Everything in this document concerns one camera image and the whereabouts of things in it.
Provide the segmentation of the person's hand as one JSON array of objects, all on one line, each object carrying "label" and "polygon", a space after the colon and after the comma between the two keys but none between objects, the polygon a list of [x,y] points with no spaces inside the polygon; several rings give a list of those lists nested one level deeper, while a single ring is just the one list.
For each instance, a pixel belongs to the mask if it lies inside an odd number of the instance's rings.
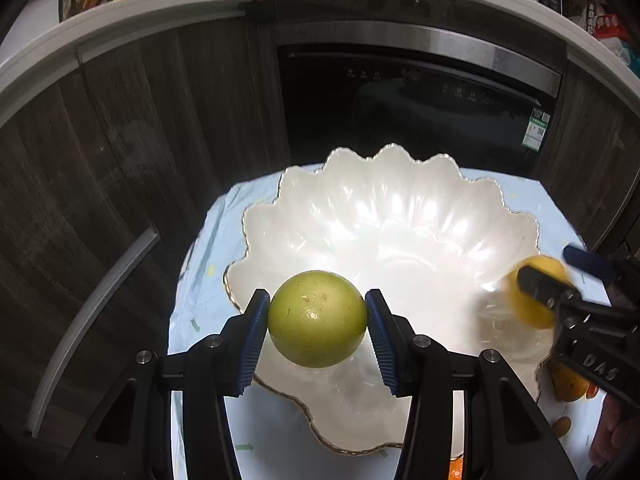
[{"label": "person's hand", "polygon": [[638,422],[638,416],[632,417],[625,404],[608,393],[589,450],[593,466],[602,468],[612,462]]}]

